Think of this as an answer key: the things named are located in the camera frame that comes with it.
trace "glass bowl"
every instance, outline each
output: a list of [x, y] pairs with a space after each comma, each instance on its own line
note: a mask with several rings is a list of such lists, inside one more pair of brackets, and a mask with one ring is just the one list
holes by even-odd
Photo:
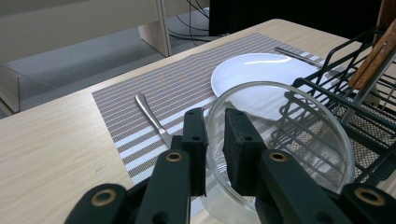
[[245, 112], [269, 149], [289, 152], [322, 187], [339, 193], [353, 181], [354, 156], [344, 129], [317, 99], [292, 86], [256, 81], [224, 92], [206, 120], [205, 209], [223, 223], [260, 223], [254, 197], [230, 185], [222, 152], [225, 108]]

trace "placemat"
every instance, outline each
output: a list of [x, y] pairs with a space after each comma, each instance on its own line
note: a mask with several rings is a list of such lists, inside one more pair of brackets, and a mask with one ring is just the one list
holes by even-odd
[[[246, 53], [277, 53], [274, 47], [322, 61], [271, 37], [254, 34], [94, 92], [93, 98], [132, 181], [136, 184], [149, 177], [157, 156], [168, 149], [135, 104], [138, 92], [146, 95], [153, 114], [170, 134], [182, 134], [184, 113], [203, 107], [206, 115], [216, 99], [210, 78], [220, 63]], [[202, 209], [201, 201], [193, 200], [191, 217]]]

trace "black wire dish rack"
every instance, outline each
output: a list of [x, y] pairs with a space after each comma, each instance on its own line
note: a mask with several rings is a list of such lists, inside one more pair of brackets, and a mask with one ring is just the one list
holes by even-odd
[[[382, 34], [373, 28], [334, 48], [322, 69], [297, 78], [292, 84], [296, 88], [309, 87], [308, 93], [336, 116], [354, 150], [355, 182], [374, 186], [387, 180], [396, 168], [395, 62], [390, 61], [386, 72], [369, 90], [355, 91], [348, 81], [370, 53], [374, 36]], [[357, 49], [351, 47], [357, 43]], [[330, 63], [334, 54], [341, 51], [341, 59]], [[344, 67], [341, 72], [332, 77], [328, 75], [329, 70], [340, 67]]]

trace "floor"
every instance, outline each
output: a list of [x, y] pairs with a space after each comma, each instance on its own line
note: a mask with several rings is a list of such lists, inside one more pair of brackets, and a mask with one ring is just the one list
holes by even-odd
[[[205, 43], [191, 38], [218, 38], [208, 36], [208, 16], [209, 8], [205, 8], [168, 19], [173, 54]], [[9, 65], [20, 75], [20, 107], [25, 111], [163, 58], [140, 38], [136, 27]], [[0, 119], [6, 116], [0, 110]]]

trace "plate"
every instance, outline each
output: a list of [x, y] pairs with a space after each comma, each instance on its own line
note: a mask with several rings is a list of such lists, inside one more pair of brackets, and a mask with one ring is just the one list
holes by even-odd
[[249, 53], [230, 58], [216, 67], [211, 78], [216, 96], [251, 81], [274, 81], [291, 85], [298, 77], [307, 77], [318, 69], [289, 56]]
[[[221, 63], [212, 74], [211, 85], [213, 92], [219, 97], [230, 88], [243, 83], [271, 81], [291, 85], [296, 78], [307, 77], [317, 71], [315, 66], [289, 56], [271, 53], [243, 54]], [[304, 85], [299, 89], [307, 92], [310, 87]], [[282, 117], [279, 108], [288, 102], [283, 94], [283, 90], [275, 88], [249, 88], [235, 94], [227, 103], [249, 115], [278, 120]]]

